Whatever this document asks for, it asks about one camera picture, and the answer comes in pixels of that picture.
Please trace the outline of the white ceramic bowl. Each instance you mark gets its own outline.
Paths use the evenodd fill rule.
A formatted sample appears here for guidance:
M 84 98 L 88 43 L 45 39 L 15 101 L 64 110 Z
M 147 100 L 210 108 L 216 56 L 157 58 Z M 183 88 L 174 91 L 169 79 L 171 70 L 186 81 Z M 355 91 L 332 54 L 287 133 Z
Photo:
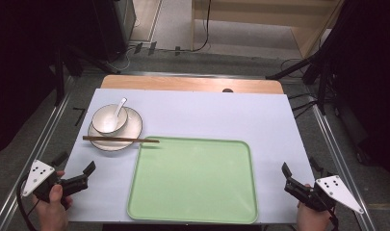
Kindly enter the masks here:
M 92 127 L 100 134 L 112 135 L 124 127 L 128 113 L 123 106 L 110 104 L 98 109 L 92 116 Z

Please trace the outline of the metal floor rail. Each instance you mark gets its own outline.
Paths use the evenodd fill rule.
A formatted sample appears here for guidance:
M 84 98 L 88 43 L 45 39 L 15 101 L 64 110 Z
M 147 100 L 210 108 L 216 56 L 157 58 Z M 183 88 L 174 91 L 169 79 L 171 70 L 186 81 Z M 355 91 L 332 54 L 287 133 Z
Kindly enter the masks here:
M 326 116 L 322 115 L 322 112 L 317 106 L 313 107 L 313 112 L 322 130 L 326 145 L 328 146 L 330 155 L 338 173 L 340 174 L 344 183 L 347 185 L 348 189 L 351 191 L 353 197 L 358 201 L 358 204 L 363 209 L 362 214 L 359 214 L 358 212 L 355 213 L 355 217 L 359 227 L 361 228 L 361 231 L 376 231 L 376 227 L 369 214 L 367 205 L 362 197 L 362 194 L 360 193 L 360 189 L 358 189 L 354 182 L 347 162 L 344 159 L 343 152 L 341 151 L 338 142 L 332 133 Z
M 0 151 L 0 231 L 26 230 L 17 209 L 15 189 L 47 145 L 48 134 L 61 110 L 54 105 L 55 101 L 55 93 L 50 93 Z

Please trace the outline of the brown wooden chopsticks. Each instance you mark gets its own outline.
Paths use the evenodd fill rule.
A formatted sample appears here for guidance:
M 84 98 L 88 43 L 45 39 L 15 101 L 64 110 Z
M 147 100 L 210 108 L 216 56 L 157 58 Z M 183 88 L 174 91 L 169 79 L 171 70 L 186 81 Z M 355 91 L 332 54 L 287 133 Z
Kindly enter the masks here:
M 159 143 L 158 140 L 151 139 L 131 139 L 131 138 L 118 138 L 118 137 L 93 137 L 93 136 L 83 136 L 84 141 L 130 141 L 130 142 L 153 142 Z

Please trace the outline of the green plastic tray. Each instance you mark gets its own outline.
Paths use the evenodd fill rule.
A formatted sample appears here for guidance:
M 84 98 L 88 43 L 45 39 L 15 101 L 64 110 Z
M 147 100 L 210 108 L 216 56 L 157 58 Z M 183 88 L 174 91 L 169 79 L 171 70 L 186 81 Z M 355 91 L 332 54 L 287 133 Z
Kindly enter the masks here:
M 127 207 L 133 219 L 251 224 L 258 218 L 243 141 L 160 137 L 143 143 Z

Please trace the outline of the white ceramic plate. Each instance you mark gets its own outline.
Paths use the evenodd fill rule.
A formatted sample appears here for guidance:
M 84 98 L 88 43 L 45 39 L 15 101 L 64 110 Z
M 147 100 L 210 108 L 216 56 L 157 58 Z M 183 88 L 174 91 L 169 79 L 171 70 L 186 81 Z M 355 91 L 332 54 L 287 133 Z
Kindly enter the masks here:
M 116 131 L 115 137 L 137 139 L 143 129 L 143 121 L 139 113 L 132 108 L 123 107 L 119 114 L 128 114 L 128 118 L 126 123 Z M 104 151 L 118 151 L 132 144 L 130 141 L 91 141 L 91 143 Z

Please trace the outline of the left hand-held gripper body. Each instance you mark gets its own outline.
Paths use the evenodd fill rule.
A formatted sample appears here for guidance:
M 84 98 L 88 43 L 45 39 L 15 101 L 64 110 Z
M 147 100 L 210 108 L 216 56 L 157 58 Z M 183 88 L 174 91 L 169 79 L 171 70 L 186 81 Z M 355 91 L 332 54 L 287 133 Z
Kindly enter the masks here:
M 22 196 L 33 194 L 36 198 L 50 202 L 49 194 L 53 186 L 61 185 L 63 188 L 63 198 L 74 193 L 85 190 L 88 187 L 88 175 L 83 172 L 79 176 L 69 179 L 62 179 L 55 168 L 40 161 L 33 161 L 29 175 L 25 180 L 24 188 L 21 190 Z

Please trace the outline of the person's right hand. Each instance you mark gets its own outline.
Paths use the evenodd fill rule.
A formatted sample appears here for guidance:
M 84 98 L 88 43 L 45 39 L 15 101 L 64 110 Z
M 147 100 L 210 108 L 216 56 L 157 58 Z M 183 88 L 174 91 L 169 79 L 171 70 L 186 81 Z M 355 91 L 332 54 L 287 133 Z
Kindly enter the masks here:
M 317 212 L 302 202 L 298 203 L 297 208 L 298 231 L 326 231 L 331 218 L 328 211 Z

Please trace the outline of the white table mat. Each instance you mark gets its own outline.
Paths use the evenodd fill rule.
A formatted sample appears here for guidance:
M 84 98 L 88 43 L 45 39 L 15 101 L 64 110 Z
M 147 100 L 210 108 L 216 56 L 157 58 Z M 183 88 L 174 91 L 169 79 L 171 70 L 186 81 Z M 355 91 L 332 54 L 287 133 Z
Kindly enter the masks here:
M 281 167 L 286 163 L 302 183 L 312 183 L 299 130 L 284 94 L 170 90 L 97 90 L 65 167 L 74 176 L 89 162 L 96 170 L 89 187 L 73 196 L 70 220 L 81 222 L 183 223 L 133 219 L 128 199 L 139 149 L 143 142 L 119 151 L 103 151 L 84 141 L 93 114 L 121 97 L 143 121 L 141 136 L 243 141 L 250 149 L 258 218 L 253 223 L 293 223 L 297 202 L 284 190 Z

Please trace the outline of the light wooden shelf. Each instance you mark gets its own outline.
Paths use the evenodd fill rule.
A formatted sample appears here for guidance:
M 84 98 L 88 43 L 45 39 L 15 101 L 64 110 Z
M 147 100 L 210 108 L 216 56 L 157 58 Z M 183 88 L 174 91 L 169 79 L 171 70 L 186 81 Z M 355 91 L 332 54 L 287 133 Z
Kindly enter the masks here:
M 345 0 L 191 0 L 192 39 L 195 20 L 288 26 L 299 52 L 307 58 L 325 30 L 337 20 Z

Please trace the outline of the black stand legs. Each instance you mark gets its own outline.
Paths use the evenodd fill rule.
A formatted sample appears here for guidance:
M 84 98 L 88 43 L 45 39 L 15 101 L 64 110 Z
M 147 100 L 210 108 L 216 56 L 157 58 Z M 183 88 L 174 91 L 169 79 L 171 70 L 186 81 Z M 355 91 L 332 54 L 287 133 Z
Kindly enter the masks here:
M 65 97 L 64 67 L 67 68 L 71 75 L 80 76 L 83 68 L 79 59 L 85 60 L 93 66 L 101 69 L 105 73 L 119 74 L 118 70 L 101 63 L 98 59 L 90 56 L 81 49 L 72 45 L 56 45 L 54 50 L 54 76 L 56 80 L 56 101 L 55 105 L 59 106 Z

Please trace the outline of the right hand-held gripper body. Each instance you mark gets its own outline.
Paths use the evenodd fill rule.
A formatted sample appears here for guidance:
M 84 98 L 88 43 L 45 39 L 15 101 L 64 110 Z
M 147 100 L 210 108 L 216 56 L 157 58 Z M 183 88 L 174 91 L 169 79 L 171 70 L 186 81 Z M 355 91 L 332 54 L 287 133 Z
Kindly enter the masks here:
M 292 176 L 286 176 L 285 191 L 317 212 L 330 210 L 339 202 L 359 214 L 364 213 L 338 175 L 317 179 L 314 187 L 304 186 Z

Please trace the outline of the person's left hand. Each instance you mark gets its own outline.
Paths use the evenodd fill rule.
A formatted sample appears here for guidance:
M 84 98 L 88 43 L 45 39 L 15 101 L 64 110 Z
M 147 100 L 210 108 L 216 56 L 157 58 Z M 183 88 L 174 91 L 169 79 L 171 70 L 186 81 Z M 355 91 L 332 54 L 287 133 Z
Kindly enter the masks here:
M 39 200 L 35 195 L 32 202 L 35 205 L 39 219 L 39 231 L 66 231 L 68 215 L 62 204 L 63 187 L 54 185 L 49 193 L 49 202 Z

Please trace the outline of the white ceramic spoon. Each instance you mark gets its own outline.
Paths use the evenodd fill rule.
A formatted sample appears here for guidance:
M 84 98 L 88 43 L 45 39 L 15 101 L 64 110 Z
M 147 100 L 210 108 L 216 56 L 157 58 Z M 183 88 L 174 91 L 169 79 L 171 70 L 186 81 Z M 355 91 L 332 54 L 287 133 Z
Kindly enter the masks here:
M 127 99 L 125 97 L 123 97 L 120 100 L 120 102 L 118 103 L 117 108 L 114 110 L 114 112 L 112 114 L 107 112 L 104 115 L 104 118 L 103 118 L 103 132 L 104 133 L 111 133 L 111 132 L 116 131 L 117 123 L 118 123 L 118 115 L 119 115 L 120 110 L 126 101 L 127 101 Z

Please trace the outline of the black tripod stand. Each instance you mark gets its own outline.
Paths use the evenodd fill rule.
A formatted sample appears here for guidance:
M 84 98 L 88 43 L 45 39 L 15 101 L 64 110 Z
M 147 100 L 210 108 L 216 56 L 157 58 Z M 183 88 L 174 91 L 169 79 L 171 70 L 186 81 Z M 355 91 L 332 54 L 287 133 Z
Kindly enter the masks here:
M 317 98 L 314 103 L 319 108 L 321 114 L 325 115 L 325 102 L 326 102 L 326 86 L 328 79 L 333 76 L 331 71 L 330 59 L 323 58 L 322 51 L 319 50 L 315 54 L 306 59 L 300 60 L 298 63 L 289 66 L 288 68 L 281 69 L 280 72 L 266 76 L 266 80 L 279 80 L 297 70 L 301 70 L 303 67 L 307 69 L 303 72 L 302 82 L 305 85 L 312 85 L 316 79 L 319 79 Z

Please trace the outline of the black cabinet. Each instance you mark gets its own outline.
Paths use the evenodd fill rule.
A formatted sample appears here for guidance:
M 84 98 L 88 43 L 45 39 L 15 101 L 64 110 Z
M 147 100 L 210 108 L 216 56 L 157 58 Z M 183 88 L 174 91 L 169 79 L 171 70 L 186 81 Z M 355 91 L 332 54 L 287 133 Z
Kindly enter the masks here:
M 92 0 L 103 41 L 103 58 L 112 62 L 126 52 L 136 22 L 133 0 Z

